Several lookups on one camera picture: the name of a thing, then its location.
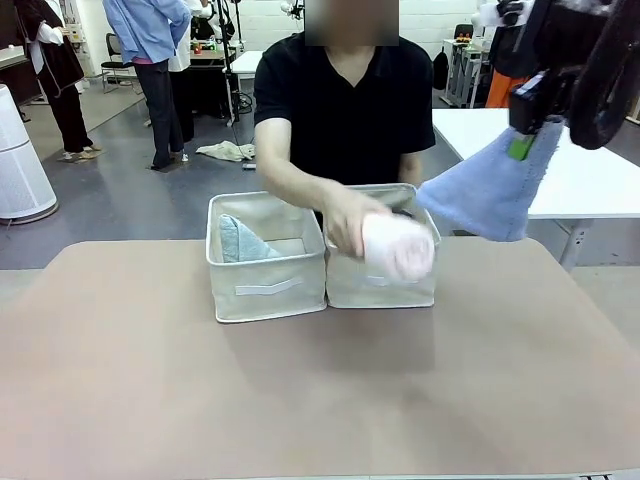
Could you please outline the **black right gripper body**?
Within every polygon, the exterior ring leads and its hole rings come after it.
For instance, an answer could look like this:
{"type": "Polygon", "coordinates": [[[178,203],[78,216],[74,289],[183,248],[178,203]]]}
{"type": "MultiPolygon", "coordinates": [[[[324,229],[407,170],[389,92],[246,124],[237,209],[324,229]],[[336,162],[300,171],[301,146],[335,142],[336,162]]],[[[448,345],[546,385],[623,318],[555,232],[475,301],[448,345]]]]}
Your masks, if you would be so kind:
{"type": "Polygon", "coordinates": [[[548,118],[563,116],[568,105],[569,76],[539,71],[511,91],[509,125],[521,135],[536,135],[548,118]]]}

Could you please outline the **blue cone towel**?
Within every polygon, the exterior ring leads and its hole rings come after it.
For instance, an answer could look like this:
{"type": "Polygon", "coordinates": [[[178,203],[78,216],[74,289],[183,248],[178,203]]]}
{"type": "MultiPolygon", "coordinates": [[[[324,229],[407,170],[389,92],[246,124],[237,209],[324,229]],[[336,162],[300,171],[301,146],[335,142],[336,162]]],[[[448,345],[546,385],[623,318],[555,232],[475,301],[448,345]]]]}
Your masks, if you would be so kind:
{"type": "Polygon", "coordinates": [[[551,116],[534,135],[526,156],[516,159],[521,143],[509,127],[471,157],[417,190],[417,202],[452,226],[495,242],[516,242],[527,233],[528,212],[557,150],[564,121],[551,116]]]}

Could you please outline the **pink towel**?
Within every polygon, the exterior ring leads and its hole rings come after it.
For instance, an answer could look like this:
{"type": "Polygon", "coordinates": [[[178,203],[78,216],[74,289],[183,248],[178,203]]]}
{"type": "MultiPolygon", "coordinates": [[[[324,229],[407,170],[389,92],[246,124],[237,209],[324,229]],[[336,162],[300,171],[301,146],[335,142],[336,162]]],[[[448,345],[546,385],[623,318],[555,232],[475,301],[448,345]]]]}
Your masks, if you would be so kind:
{"type": "Polygon", "coordinates": [[[425,225],[402,215],[367,214],[362,222],[364,262],[402,282],[417,282],[432,271],[435,240],[425,225]]]}

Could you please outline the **grey-green cone towel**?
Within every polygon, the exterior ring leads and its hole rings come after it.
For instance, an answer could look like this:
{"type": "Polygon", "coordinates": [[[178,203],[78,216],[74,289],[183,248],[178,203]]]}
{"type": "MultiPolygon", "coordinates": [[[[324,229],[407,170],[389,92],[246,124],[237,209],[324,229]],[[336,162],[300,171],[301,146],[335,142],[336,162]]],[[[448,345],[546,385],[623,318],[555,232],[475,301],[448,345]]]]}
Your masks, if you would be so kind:
{"type": "Polygon", "coordinates": [[[223,214],[218,219],[225,263],[241,263],[280,258],[282,254],[257,236],[237,218],[223,214]]]}

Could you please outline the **person's right forearm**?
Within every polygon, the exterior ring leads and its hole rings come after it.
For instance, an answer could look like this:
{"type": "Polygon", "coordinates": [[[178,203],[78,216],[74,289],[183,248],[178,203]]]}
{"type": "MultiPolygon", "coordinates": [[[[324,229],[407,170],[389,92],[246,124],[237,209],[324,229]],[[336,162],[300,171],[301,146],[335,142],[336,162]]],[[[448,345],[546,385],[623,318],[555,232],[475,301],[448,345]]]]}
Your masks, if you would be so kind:
{"type": "Polygon", "coordinates": [[[255,161],[265,188],[291,205],[321,212],[329,224],[345,226],[346,211],[338,203],[346,192],[345,187],[293,165],[290,146],[289,120],[272,118],[255,126],[255,161]]]}

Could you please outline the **person's right hand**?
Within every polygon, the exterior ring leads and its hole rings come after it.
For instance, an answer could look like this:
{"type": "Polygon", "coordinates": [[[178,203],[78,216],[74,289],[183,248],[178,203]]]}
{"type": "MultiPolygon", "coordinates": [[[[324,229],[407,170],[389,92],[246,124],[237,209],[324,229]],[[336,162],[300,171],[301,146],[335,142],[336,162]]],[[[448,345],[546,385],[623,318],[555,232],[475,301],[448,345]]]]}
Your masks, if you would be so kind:
{"type": "Polygon", "coordinates": [[[343,254],[364,256],[362,225],[369,214],[390,215],[391,210],[378,200],[361,192],[342,189],[322,209],[324,230],[343,254]]]}

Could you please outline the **bystander in orange trousers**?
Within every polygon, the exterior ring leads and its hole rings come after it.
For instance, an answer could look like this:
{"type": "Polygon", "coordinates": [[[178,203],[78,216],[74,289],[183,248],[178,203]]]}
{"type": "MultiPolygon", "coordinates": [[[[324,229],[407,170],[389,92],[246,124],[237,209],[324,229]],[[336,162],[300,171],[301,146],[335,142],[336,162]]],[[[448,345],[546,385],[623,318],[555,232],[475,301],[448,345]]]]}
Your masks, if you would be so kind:
{"type": "Polygon", "coordinates": [[[523,26],[497,27],[489,52],[493,69],[486,108],[507,108],[511,90],[531,75],[531,52],[515,51],[523,26]]]}

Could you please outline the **large white table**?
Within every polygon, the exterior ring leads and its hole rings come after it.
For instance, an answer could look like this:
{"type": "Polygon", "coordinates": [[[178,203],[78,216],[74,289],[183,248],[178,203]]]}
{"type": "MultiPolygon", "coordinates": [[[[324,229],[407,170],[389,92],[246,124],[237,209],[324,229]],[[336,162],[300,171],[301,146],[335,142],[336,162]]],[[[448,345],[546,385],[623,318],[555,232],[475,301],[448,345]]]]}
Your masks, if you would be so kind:
{"type": "MultiPolygon", "coordinates": [[[[506,109],[435,109],[439,137],[464,160],[493,141],[509,125],[506,109]]],[[[531,220],[553,220],[568,239],[559,259],[570,271],[596,220],[640,219],[640,167],[606,148],[585,150],[564,132],[529,210],[531,220]]]]}

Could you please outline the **person in black shirt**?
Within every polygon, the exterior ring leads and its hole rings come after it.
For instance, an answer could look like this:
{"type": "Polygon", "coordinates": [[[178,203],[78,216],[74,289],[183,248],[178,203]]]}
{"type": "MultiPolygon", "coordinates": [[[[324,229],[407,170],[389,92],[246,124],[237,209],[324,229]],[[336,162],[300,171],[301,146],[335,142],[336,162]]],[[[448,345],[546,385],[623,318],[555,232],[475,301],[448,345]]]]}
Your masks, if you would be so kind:
{"type": "Polygon", "coordinates": [[[299,33],[263,53],[254,121],[289,121],[290,160],[310,175],[344,185],[396,183],[402,156],[435,144],[432,86],[430,57],[405,38],[377,47],[351,85],[326,50],[299,33]]]}

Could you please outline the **black tripod stand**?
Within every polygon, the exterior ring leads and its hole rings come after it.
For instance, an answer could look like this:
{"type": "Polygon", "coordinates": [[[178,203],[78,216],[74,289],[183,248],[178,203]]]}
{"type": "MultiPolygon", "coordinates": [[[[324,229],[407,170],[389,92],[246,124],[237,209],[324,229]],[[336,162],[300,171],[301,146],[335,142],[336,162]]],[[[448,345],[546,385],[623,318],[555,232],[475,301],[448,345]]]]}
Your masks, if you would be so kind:
{"type": "Polygon", "coordinates": [[[216,0],[216,11],[218,13],[219,27],[222,35],[224,67],[223,74],[225,78],[227,92],[227,106],[229,118],[228,127],[233,127],[240,116],[241,90],[240,81],[237,75],[232,71],[232,48],[231,39],[237,37],[237,45],[234,47],[235,58],[238,57],[237,51],[244,51],[244,41],[241,31],[239,3],[241,0],[216,0]]]}

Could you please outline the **bystander in blue shirt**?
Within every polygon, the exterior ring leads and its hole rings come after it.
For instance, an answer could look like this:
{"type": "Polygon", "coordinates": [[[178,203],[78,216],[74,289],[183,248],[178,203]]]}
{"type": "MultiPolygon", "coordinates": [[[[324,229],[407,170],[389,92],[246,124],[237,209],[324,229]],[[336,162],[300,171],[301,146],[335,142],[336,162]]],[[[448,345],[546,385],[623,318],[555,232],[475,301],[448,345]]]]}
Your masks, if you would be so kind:
{"type": "Polygon", "coordinates": [[[106,18],[133,66],[145,95],[155,154],[150,168],[165,171],[185,162],[184,140],[176,113],[169,60],[191,23],[182,0],[102,0],[106,18]]]}

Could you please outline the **black office chair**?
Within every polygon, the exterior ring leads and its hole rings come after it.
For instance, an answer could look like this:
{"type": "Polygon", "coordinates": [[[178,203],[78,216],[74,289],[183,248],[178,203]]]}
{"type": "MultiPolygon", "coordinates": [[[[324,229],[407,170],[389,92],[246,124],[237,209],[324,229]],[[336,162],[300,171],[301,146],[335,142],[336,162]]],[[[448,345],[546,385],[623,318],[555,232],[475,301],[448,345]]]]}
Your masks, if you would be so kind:
{"type": "Polygon", "coordinates": [[[107,33],[105,42],[109,60],[101,64],[101,83],[103,93],[107,94],[120,86],[123,79],[122,73],[129,72],[133,64],[122,61],[121,46],[114,33],[107,33]]]}

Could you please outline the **bystander in dark robe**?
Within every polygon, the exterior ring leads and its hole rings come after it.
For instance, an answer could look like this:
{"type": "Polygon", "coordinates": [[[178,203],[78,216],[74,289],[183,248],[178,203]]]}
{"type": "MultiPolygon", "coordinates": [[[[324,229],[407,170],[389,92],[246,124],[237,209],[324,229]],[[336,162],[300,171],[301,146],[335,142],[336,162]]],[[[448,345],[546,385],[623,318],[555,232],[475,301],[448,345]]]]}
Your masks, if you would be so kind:
{"type": "Polygon", "coordinates": [[[101,148],[88,136],[76,84],[84,72],[68,38],[59,0],[14,0],[27,57],[61,133],[63,159],[93,159],[101,148]]]}

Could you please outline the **white round air purifier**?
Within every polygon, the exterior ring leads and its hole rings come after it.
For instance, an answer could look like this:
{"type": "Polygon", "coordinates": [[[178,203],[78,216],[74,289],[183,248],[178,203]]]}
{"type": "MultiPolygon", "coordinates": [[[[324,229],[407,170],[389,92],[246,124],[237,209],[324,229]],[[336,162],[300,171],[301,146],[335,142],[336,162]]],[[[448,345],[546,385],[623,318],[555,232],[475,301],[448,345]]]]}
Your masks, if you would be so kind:
{"type": "Polygon", "coordinates": [[[9,88],[0,84],[0,224],[26,224],[53,214],[56,194],[9,88]]]}

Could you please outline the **grey metal frame bench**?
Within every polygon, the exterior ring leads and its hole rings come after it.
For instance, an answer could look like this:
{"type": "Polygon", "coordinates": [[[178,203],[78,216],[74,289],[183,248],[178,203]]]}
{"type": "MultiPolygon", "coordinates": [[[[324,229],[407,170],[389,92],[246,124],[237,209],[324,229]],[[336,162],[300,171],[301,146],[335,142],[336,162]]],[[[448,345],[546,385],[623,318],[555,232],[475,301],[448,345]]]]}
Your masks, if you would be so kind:
{"type": "Polygon", "coordinates": [[[443,52],[448,60],[448,77],[441,100],[451,108],[483,108],[492,80],[489,48],[445,39],[443,52]]]}

